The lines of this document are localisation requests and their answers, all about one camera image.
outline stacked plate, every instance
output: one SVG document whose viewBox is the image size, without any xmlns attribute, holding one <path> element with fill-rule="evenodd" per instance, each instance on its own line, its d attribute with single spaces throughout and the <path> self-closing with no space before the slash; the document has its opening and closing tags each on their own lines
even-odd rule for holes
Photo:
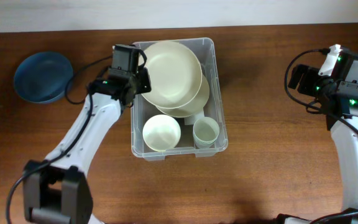
<svg viewBox="0 0 358 224">
<path fill-rule="evenodd" d="M 186 118 L 203 110 L 209 98 L 209 85 L 200 62 L 188 47 L 161 41 L 144 52 L 152 85 L 152 91 L 143 94 L 148 102 L 175 118 Z"/>
</svg>

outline gray plastic bin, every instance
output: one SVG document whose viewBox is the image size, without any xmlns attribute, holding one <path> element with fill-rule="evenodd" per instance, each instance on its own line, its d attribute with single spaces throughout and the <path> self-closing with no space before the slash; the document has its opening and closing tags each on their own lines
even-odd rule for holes
<svg viewBox="0 0 358 224">
<path fill-rule="evenodd" d="M 209 100 L 204 107 L 204 115 L 215 119 L 220 127 L 220 133 L 215 144 L 209 149 L 198 149 L 193 140 L 193 125 L 185 125 L 184 118 L 176 118 L 181 128 L 181 138 L 178 145 L 165 152 L 151 150 L 143 141 L 143 126 L 151 117 L 162 114 L 154 105 L 150 104 L 142 95 L 137 95 L 131 108 L 131 143 L 132 152 L 135 156 L 147 161 L 164 160 L 165 156 L 180 154 L 195 154 L 196 157 L 213 156 L 222 152 L 229 144 L 227 140 L 226 124 L 224 122 L 221 90 L 219 87 L 218 71 L 214 42 L 210 38 L 173 40 L 184 44 L 191 49 L 200 61 L 203 74 L 208 80 L 210 93 Z M 136 42 L 134 45 L 145 50 L 157 41 Z"/>
</svg>

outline white wall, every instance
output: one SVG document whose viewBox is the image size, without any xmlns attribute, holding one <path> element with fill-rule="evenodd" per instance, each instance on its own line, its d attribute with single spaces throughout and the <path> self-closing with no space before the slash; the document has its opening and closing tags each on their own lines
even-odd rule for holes
<svg viewBox="0 0 358 224">
<path fill-rule="evenodd" d="M 0 0 L 0 32 L 358 22 L 358 0 Z"/>
</svg>

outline wooden table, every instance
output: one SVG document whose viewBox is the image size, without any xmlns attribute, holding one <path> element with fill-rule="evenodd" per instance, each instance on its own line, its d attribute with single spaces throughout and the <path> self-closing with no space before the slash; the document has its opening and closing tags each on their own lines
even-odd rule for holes
<svg viewBox="0 0 358 224">
<path fill-rule="evenodd" d="M 88 174 L 94 214 L 108 223 L 254 223 L 279 213 L 312 219 L 340 211 L 341 177 L 325 118 L 287 97 L 283 75 L 304 50 L 339 43 L 358 52 L 358 24 L 38 32 L 0 34 L 0 223 L 23 166 L 42 160 L 81 109 L 64 99 L 48 105 L 20 99 L 12 80 L 23 59 L 57 51 L 78 69 L 109 55 L 114 44 L 192 37 L 214 40 L 229 147 L 213 157 L 147 162 L 131 153 L 126 110 Z M 319 67 L 323 61 L 316 54 L 299 62 Z M 82 74 L 71 96 L 82 98 L 85 83 L 108 63 Z M 25 223 L 22 207 L 19 187 L 14 223 Z"/>
</svg>

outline dark blue bowl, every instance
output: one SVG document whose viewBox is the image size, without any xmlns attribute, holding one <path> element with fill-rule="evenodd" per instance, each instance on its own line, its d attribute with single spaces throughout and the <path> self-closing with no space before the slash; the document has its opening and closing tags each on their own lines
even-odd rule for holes
<svg viewBox="0 0 358 224">
<path fill-rule="evenodd" d="M 51 103 L 65 94 L 73 76 L 70 61 L 57 52 L 40 52 L 26 58 L 17 68 L 14 89 L 24 100 Z"/>
</svg>

